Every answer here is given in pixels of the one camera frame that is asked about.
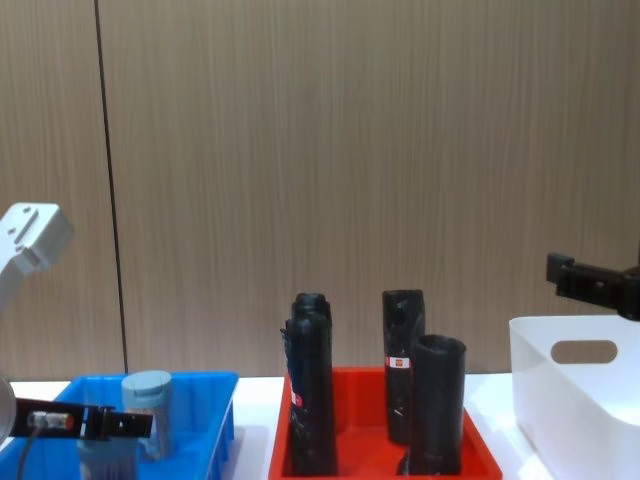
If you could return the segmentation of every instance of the black cable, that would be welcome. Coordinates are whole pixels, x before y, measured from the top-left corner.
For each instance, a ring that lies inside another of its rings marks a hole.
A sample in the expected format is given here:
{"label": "black cable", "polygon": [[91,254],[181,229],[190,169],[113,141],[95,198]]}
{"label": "black cable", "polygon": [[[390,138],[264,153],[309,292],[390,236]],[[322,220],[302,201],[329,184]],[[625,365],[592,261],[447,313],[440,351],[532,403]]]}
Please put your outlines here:
{"label": "black cable", "polygon": [[38,435],[40,435],[42,428],[43,427],[36,427],[33,432],[31,432],[27,443],[22,449],[22,453],[20,454],[20,463],[18,464],[18,475],[16,476],[17,480],[22,480],[22,477],[24,476],[24,466],[27,463],[27,457],[29,456],[29,452],[31,451],[33,442],[35,442],[36,438],[38,438]]}

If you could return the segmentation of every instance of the sticker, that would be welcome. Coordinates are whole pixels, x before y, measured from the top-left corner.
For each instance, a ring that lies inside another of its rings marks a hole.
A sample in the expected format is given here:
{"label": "sticker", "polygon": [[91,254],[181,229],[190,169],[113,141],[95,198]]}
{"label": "sticker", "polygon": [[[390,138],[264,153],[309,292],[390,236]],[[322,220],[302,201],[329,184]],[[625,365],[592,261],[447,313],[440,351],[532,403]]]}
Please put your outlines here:
{"label": "sticker", "polygon": [[293,403],[296,407],[302,407],[302,397],[297,395],[296,392],[291,389],[291,403]]}
{"label": "sticker", "polygon": [[389,368],[409,368],[411,361],[404,357],[385,357],[384,364]]}

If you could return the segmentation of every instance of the white plastic bin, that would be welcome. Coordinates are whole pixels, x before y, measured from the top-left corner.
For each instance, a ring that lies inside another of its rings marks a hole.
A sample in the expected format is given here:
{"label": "white plastic bin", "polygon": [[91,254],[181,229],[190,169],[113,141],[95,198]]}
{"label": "white plastic bin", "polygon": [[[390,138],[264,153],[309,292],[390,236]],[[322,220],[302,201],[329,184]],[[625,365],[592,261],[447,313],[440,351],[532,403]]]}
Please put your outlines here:
{"label": "white plastic bin", "polygon": [[[640,479],[640,323],[618,316],[522,317],[510,322],[520,427],[557,478]],[[609,340],[606,364],[560,365],[560,341]]]}

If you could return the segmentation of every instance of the black pipe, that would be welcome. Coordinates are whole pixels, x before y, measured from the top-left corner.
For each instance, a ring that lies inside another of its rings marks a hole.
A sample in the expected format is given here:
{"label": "black pipe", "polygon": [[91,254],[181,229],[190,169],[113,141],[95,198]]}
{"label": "black pipe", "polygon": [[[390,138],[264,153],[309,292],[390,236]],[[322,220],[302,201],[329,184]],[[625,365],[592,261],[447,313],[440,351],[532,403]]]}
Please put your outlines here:
{"label": "black pipe", "polygon": [[424,335],[422,290],[382,292],[387,435],[400,445],[409,444],[409,397],[411,346]]}
{"label": "black pipe", "polygon": [[337,474],[331,309],[321,294],[298,294],[282,330],[291,380],[289,449],[294,476]]}
{"label": "black pipe", "polygon": [[414,344],[405,474],[460,473],[466,350],[461,341],[442,335],[425,335]]}

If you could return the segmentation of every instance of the red plastic tray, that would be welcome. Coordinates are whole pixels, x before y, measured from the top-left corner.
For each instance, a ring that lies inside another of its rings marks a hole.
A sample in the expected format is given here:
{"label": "red plastic tray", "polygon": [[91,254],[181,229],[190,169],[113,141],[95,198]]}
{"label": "red plastic tray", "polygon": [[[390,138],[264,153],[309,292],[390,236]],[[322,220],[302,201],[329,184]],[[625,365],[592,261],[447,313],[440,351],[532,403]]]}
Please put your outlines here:
{"label": "red plastic tray", "polygon": [[[387,440],[383,368],[336,368],[333,370],[333,396],[338,447],[337,477],[294,477],[289,457],[289,411],[291,393],[285,378],[278,430],[269,470],[269,480],[309,478],[349,478],[353,480],[406,479],[396,468],[405,453]],[[455,476],[412,475],[433,480],[500,480],[502,472],[464,413],[462,473]]]}

